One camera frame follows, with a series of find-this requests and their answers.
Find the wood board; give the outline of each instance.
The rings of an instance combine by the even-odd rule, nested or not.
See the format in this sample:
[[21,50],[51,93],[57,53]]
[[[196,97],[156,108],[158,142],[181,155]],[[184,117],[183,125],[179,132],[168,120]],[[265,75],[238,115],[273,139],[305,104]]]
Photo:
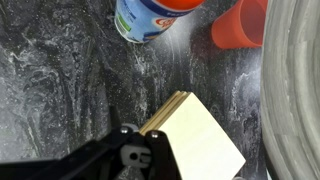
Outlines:
[[193,93],[174,93],[140,133],[153,129],[167,134],[183,180],[231,180],[245,163]]

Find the can label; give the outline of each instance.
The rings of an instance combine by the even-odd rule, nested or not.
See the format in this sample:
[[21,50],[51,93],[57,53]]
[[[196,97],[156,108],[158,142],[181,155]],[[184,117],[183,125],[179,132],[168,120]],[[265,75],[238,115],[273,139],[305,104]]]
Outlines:
[[177,17],[191,11],[165,8],[156,0],[117,0],[115,24],[127,40],[144,43],[166,31]]

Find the orange plastic cup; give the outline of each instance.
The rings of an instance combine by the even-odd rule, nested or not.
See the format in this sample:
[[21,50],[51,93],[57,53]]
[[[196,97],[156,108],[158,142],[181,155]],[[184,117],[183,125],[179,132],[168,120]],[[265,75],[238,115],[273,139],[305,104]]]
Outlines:
[[212,25],[212,39],[222,49],[261,47],[267,3],[238,0]]
[[257,0],[257,1],[262,6],[263,10],[267,12],[268,0]]

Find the metal bolt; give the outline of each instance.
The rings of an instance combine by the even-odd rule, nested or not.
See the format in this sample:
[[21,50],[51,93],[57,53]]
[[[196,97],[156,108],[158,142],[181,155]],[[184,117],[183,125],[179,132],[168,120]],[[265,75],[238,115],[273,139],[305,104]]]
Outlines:
[[151,137],[152,137],[152,138],[158,138],[158,137],[159,137],[158,132],[157,132],[157,131],[152,131],[152,132],[151,132]]
[[129,129],[127,127],[121,127],[120,131],[122,134],[127,134]]

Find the granite countertop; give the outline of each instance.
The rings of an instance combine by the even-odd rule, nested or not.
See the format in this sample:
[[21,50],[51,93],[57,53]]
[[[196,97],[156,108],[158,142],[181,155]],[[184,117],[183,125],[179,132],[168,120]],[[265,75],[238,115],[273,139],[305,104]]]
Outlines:
[[1,1],[0,159],[62,157],[110,131],[109,104],[141,127],[185,90],[246,158],[239,175],[266,179],[261,49],[222,51],[210,38],[234,2],[207,0],[141,45],[118,34],[113,0]]

